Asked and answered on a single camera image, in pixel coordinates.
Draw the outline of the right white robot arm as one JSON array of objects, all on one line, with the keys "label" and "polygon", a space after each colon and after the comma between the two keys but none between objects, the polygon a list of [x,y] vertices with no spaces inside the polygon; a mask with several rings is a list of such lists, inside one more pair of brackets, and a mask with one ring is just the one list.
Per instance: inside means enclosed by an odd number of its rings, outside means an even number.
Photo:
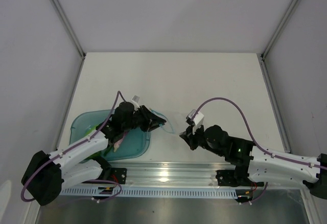
[{"label": "right white robot arm", "polygon": [[219,186],[262,187],[265,183],[305,186],[311,195],[326,198],[326,155],[317,158],[288,155],[270,149],[262,151],[253,141],[232,137],[214,125],[196,131],[192,126],[180,135],[195,150],[201,147],[235,166],[233,170],[217,170]]}]

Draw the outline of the purple eggplant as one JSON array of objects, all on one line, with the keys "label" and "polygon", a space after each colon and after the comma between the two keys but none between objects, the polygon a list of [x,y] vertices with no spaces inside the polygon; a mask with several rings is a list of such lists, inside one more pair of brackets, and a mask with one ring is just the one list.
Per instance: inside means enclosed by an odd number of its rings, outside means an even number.
[{"label": "purple eggplant", "polygon": [[125,137],[127,136],[127,134],[128,134],[128,133],[125,132],[125,133],[123,134],[122,138],[121,138],[120,140],[118,140],[117,142],[114,143],[114,145],[113,145],[113,152],[114,152],[114,153],[119,149],[121,143],[124,141],[124,139],[125,139]]}]

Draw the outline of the right aluminium frame post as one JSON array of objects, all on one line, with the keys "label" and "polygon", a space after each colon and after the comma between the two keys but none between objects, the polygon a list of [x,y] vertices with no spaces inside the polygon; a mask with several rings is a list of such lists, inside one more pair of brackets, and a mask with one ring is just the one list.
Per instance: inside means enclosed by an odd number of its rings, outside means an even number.
[{"label": "right aluminium frame post", "polygon": [[283,13],[280,21],[278,22],[277,27],[275,28],[272,36],[269,38],[268,43],[266,44],[263,52],[261,53],[261,59],[265,61],[268,54],[278,41],[280,35],[282,34],[284,28],[287,26],[289,20],[291,19],[292,15],[296,11],[298,5],[300,4],[301,0],[290,0],[287,5],[285,12]]}]

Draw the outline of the clear zip top bag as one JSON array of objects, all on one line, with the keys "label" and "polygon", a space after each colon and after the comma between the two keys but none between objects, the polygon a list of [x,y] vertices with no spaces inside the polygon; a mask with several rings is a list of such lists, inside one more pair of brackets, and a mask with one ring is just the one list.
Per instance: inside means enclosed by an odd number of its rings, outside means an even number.
[{"label": "clear zip top bag", "polygon": [[164,119],[166,122],[161,122],[159,127],[168,134],[178,135],[178,121],[176,113],[173,111],[158,111],[150,108],[150,111],[158,117]]}]

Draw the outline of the left aluminium frame post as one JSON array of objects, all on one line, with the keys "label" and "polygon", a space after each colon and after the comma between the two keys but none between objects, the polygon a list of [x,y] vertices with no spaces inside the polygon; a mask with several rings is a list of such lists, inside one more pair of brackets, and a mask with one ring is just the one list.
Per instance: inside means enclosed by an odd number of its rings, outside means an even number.
[{"label": "left aluminium frame post", "polygon": [[77,53],[79,56],[84,59],[85,58],[85,52],[80,44],[80,41],[78,40],[75,31],[73,30],[73,27],[64,11],[64,8],[62,7],[60,0],[49,0],[52,4],[59,20],[61,21],[64,30],[66,31],[68,37],[72,41]]}]

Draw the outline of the aluminium frame post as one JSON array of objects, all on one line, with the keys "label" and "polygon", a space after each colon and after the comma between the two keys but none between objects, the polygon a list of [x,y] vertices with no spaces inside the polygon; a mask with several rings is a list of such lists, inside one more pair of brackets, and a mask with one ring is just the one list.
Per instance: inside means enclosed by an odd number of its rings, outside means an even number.
[{"label": "aluminium frame post", "polygon": [[278,22],[277,27],[275,28],[272,36],[269,38],[268,43],[266,44],[263,52],[261,53],[261,59],[265,61],[268,54],[278,41],[280,35],[282,34],[284,28],[287,26],[289,20],[291,19],[292,15],[296,11],[298,5],[300,4],[301,0],[290,0],[287,5],[285,12],[283,13],[280,21]]},{"label": "aluminium frame post", "polygon": [[85,58],[85,52],[80,44],[80,41],[78,40],[75,31],[73,30],[73,27],[64,11],[64,8],[62,7],[60,0],[49,0],[52,4],[59,20],[61,21],[64,30],[66,31],[68,37],[72,41],[77,53],[79,56],[84,59]]}]

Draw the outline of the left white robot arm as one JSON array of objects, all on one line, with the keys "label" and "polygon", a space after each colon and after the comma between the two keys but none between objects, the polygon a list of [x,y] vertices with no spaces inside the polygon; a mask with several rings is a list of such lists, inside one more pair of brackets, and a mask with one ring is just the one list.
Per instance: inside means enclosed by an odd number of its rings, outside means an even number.
[{"label": "left white robot arm", "polygon": [[63,189],[80,183],[120,186],[113,178],[112,166],[101,151],[123,141],[131,130],[147,133],[166,122],[144,105],[136,108],[131,102],[121,102],[88,135],[67,148],[51,153],[36,152],[21,179],[21,200],[36,201],[45,206],[55,200]]}]

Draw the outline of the blue plastic tray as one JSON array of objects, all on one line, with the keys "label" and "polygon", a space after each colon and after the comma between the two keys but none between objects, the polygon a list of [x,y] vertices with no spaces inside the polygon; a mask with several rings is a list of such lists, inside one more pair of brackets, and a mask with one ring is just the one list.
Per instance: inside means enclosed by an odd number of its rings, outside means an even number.
[{"label": "blue plastic tray", "polygon": [[[69,142],[74,143],[85,137],[101,124],[109,114],[109,110],[91,111],[80,114],[71,124]],[[143,132],[139,128],[131,130],[124,137],[117,149],[107,148],[94,153],[94,156],[102,156],[107,161],[132,159],[143,155],[150,145],[150,133]]]}]

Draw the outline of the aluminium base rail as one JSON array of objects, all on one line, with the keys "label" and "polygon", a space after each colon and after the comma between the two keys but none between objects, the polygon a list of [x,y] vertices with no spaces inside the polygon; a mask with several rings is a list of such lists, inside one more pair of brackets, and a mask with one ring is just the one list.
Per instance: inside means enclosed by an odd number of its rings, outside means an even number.
[{"label": "aluminium base rail", "polygon": [[232,170],[227,163],[111,162],[113,167],[126,168],[125,186],[166,188],[217,187],[217,170]]}]

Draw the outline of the green bell pepper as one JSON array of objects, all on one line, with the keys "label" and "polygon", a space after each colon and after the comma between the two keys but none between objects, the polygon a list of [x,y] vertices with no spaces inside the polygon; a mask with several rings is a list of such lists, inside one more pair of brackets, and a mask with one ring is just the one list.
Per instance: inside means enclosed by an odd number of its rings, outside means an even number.
[{"label": "green bell pepper", "polygon": [[[97,129],[97,125],[95,125],[95,126],[93,126],[93,127],[90,127],[90,128],[86,131],[86,133],[85,133],[84,136],[91,135],[93,131],[96,131],[96,129]],[[98,156],[100,156],[100,155],[101,155],[101,151],[97,151],[97,152],[93,153],[92,155],[90,155],[89,157],[87,157],[87,158],[85,159],[85,161],[86,161],[86,160],[94,160],[96,157],[98,157]]]}]

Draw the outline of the green chili pepper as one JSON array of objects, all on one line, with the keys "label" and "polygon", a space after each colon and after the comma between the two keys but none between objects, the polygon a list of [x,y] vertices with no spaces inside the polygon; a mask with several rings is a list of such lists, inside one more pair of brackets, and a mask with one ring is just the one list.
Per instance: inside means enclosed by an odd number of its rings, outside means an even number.
[{"label": "green chili pepper", "polygon": [[103,156],[106,157],[108,155],[108,153],[112,150],[113,146],[108,147],[104,152],[103,152]]}]

